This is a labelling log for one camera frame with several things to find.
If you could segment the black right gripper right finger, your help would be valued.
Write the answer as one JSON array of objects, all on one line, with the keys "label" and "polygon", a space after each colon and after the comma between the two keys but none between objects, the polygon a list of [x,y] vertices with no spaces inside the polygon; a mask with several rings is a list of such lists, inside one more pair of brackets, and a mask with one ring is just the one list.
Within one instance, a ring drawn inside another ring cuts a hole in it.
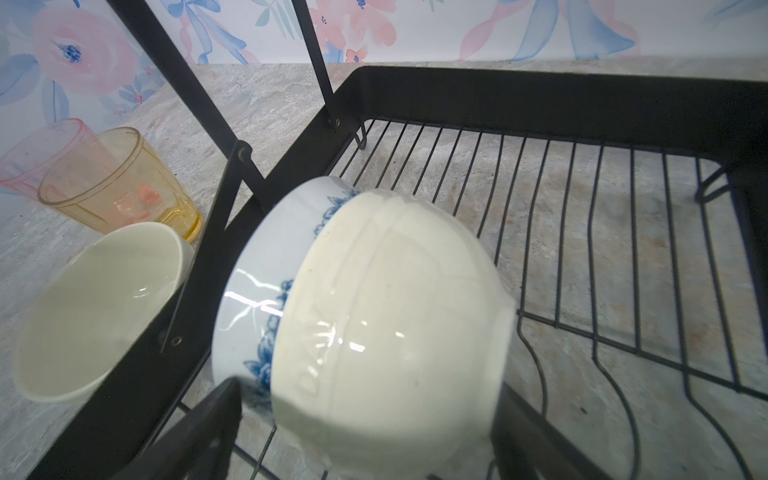
[{"label": "black right gripper right finger", "polygon": [[502,479],[608,477],[506,383],[501,387],[491,443]]}]

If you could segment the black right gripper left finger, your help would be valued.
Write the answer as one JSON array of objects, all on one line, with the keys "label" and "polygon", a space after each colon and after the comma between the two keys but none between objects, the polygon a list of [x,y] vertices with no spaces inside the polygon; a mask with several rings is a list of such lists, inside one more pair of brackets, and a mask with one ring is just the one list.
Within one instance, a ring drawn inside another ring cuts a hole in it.
[{"label": "black right gripper left finger", "polygon": [[240,384],[221,383],[115,479],[224,479],[242,416]]}]

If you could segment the cream ribbed bowl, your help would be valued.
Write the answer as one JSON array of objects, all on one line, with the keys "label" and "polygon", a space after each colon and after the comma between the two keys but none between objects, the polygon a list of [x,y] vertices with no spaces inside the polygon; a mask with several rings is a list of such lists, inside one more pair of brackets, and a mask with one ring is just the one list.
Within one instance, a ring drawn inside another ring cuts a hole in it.
[{"label": "cream ribbed bowl", "polygon": [[377,189],[305,257],[280,321],[278,430],[334,473],[418,479],[492,428],[516,302],[462,222]]},{"label": "cream ribbed bowl", "polygon": [[13,359],[20,393],[41,403],[87,400],[186,279],[193,247],[157,222],[103,236],[28,310]]}]

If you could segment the blue floral bowl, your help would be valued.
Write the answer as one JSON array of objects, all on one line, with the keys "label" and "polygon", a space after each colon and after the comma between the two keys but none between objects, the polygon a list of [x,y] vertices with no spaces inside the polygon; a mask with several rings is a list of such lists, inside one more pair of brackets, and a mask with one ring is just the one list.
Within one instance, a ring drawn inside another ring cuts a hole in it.
[{"label": "blue floral bowl", "polygon": [[295,188],[261,221],[229,276],[213,331],[213,379],[236,378],[257,415],[272,416],[273,354],[293,281],[321,230],[357,194],[329,176]]}]

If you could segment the yellow glass cup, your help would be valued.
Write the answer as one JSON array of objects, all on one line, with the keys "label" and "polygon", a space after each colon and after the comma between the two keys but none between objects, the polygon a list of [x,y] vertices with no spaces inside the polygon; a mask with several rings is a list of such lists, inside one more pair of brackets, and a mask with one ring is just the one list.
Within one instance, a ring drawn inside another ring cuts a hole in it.
[{"label": "yellow glass cup", "polygon": [[203,225],[176,175],[133,127],[80,142],[51,167],[37,196],[44,206],[102,234],[159,222],[191,242]]}]

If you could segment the pink glass cup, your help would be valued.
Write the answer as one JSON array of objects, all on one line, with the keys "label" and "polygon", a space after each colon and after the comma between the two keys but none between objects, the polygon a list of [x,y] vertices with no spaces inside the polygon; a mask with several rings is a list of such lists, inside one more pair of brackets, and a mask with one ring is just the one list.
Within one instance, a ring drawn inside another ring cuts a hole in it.
[{"label": "pink glass cup", "polygon": [[29,200],[56,162],[95,133],[80,119],[67,118],[28,136],[1,158],[1,186]]}]

